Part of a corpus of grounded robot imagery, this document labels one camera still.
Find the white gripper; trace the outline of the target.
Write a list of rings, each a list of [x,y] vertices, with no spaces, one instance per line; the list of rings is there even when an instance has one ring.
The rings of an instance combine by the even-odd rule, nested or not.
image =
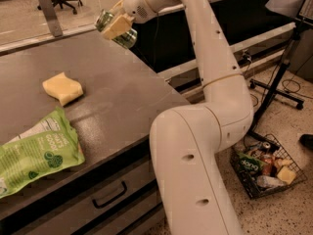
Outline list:
[[[110,12],[115,17],[102,31],[102,36],[107,40],[113,40],[129,31],[133,22],[144,24],[157,16],[149,0],[119,0]]]

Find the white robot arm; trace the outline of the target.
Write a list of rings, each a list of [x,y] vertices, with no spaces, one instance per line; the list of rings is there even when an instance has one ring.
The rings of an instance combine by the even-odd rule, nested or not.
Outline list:
[[[168,109],[152,124],[150,149],[165,215],[172,235],[244,235],[215,155],[246,135],[253,106],[208,0],[120,0],[102,34],[114,39],[176,4],[184,7],[204,100]]]

